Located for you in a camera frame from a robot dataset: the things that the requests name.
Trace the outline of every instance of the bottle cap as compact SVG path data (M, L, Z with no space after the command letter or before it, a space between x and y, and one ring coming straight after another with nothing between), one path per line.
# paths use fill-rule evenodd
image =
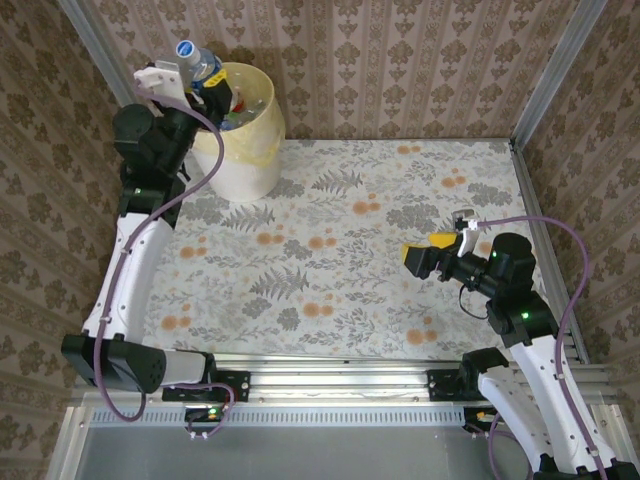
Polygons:
M196 48L191 40L182 40L178 43L176 55L186 60L189 66L193 66L200 61L200 50Z

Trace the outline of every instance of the trash bin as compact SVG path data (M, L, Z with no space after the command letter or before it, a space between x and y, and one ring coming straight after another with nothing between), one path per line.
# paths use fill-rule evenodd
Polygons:
M284 140L284 117L275 99L271 79L260 69L243 63L224 63L227 81L237 89L247 106L262 100L264 110L248 123L221 131L224 161L210 185L222 198L232 202L251 202L264 197L280 179L278 157ZM211 132L196 135L192 152L203 172L209 172L218 158L218 142Z

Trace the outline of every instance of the water bottle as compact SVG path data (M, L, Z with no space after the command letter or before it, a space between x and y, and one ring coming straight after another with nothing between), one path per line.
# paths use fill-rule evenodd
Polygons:
M176 47L176 54L189 66L191 88L196 93L204 87L214 86L217 83L216 75L222 73L222 62L213 52L196 47L191 40L182 40Z

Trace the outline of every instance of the wall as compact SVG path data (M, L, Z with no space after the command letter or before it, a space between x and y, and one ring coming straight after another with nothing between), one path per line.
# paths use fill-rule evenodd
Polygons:
M55 446L75 377L60 342L111 251L115 111L57 2L0 4L0 479L44 477Z
M612 364L640 446L640 2L608 2L524 153L544 213L587 242L576 315L593 360ZM550 233L575 288L579 251Z
M130 70L190 38L274 81L294 138L509 137L577 0L84 0Z

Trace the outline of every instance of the damask wallpaper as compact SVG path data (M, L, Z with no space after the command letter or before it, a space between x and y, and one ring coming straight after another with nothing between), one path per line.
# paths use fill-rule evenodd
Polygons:
M525 149L543 211L591 254L576 315L596 362L612 364L640 446L640 3L609 1ZM575 288L579 251L551 231Z
M273 80L289 138L508 138L577 0L83 0L130 70L180 39Z
M44 478L119 179L115 99L57 2L0 3L0 478Z

